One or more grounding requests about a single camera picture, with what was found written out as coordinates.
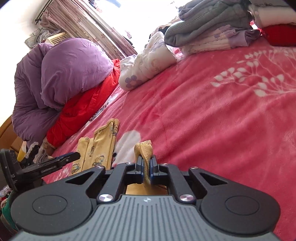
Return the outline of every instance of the checkered cloth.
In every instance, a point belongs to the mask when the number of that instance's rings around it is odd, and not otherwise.
[[[57,30],[51,33],[46,28],[39,28],[33,32],[33,36],[26,39],[25,43],[29,48],[34,48],[37,44],[43,43],[48,37],[53,36],[55,34],[62,33],[63,30]]]

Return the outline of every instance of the metal bolt head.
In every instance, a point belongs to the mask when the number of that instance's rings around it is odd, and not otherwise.
[[[194,197],[190,194],[183,194],[180,196],[180,200],[183,202],[191,202],[194,199]]]
[[[109,202],[113,200],[113,196],[111,194],[102,194],[99,196],[99,200],[101,202]]]

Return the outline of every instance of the purple flower print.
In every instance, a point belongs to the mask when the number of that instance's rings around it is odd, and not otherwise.
[[[143,84],[143,82],[141,80],[138,80],[137,79],[137,76],[135,75],[132,75],[130,78],[127,77],[126,80],[126,87],[128,89],[131,89],[131,88],[137,88],[138,86],[140,86],[141,84]]]

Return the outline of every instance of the yellow baby clothing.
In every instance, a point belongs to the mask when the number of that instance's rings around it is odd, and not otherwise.
[[[104,166],[106,170],[111,168],[118,127],[119,120],[112,118],[106,125],[94,132],[93,138],[82,137],[79,139],[77,151],[81,157],[73,162],[72,174],[95,166]]]
[[[90,138],[89,137],[81,137],[78,141],[77,152],[80,154],[80,158],[74,162],[72,162],[72,171],[71,174],[76,174],[82,171],[86,150],[89,145]]]

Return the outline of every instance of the purple quilt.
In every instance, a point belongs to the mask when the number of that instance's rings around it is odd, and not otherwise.
[[[87,39],[38,44],[17,64],[15,133],[28,146],[41,144],[65,103],[100,84],[112,70],[105,52]]]

